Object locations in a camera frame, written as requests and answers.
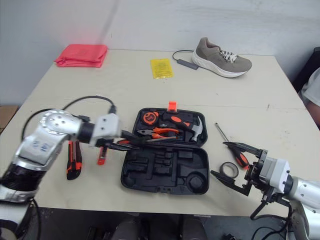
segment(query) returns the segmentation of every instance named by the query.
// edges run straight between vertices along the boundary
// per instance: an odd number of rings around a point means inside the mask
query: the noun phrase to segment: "tool case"
[[[151,122],[145,116],[155,113]],[[196,141],[194,132],[180,127],[172,118],[179,118],[185,124],[199,125],[202,131]],[[132,133],[140,136],[141,130],[155,128],[178,129],[179,133],[162,133],[164,137],[177,136],[176,139],[148,142],[139,149],[126,153],[121,183],[126,188],[161,192],[175,195],[201,195],[209,188],[208,154],[201,146],[208,134],[205,117],[194,111],[168,111],[165,108],[143,108],[139,111]]]

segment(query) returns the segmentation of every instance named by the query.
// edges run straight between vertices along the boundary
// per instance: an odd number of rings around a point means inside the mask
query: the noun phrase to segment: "yellow card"
[[[151,69],[154,79],[166,79],[172,78],[174,73],[172,72],[170,60],[168,58],[164,59],[152,59]]]

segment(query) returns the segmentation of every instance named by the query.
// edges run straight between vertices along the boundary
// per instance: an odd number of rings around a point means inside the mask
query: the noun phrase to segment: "white table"
[[[0,174],[7,168],[20,143],[26,118],[42,108],[62,108],[76,98],[102,95],[111,98],[123,129],[131,131],[137,113],[146,107],[166,108],[177,101],[178,108],[201,112],[205,116],[208,141],[203,148],[210,169],[217,170],[233,161],[214,126],[218,122],[231,141],[269,150],[269,156],[289,160],[291,173],[309,180],[320,180],[320,135],[318,128],[273,56],[245,56],[252,69],[229,79],[205,69],[192,70],[171,61],[173,78],[153,79],[151,59],[169,58],[171,52],[110,50],[102,68],[59,68],[54,64],[0,136]],[[189,59],[189,54],[178,56]],[[84,100],[69,111],[96,117],[107,112],[108,103]],[[29,134],[37,118],[27,129]],[[170,195],[127,189],[120,176],[125,152],[110,150],[105,165],[97,165],[97,148],[82,144],[84,159],[81,175],[66,179],[67,143],[50,171],[43,178],[36,199],[41,207],[184,213],[200,215],[249,216],[260,204],[262,194],[253,188],[249,197],[229,189],[210,176],[204,195]],[[253,155],[245,153],[249,161]],[[244,184],[245,172],[236,179]],[[263,213],[285,216],[287,209],[269,204]]]

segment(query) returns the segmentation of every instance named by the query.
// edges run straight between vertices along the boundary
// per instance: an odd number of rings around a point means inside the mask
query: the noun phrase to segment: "sneaker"
[[[200,39],[198,47],[193,51],[192,61],[198,66],[226,78],[238,77],[248,72],[252,67],[250,60],[221,50],[218,45],[209,42],[207,37]]]

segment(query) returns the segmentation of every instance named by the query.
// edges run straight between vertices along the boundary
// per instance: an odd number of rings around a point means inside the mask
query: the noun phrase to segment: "robotic arm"
[[[64,110],[46,111],[36,130],[20,144],[0,180],[0,228],[19,233],[28,222],[30,199],[36,195],[64,141],[79,140],[91,146],[126,151],[130,148],[112,143],[114,138],[124,135],[130,137],[130,133],[121,130],[115,113],[102,115],[92,124]]]
[[[258,162],[249,165],[244,179],[247,183],[239,187],[231,177],[211,171],[225,186],[246,196],[252,185],[261,190],[261,205],[252,213],[252,220],[268,203],[277,202],[289,208],[287,222],[290,221],[297,240],[320,239],[320,183],[306,181],[291,176],[288,161],[267,156],[268,151],[257,149],[244,143],[224,142],[227,146],[249,152],[258,158]]]

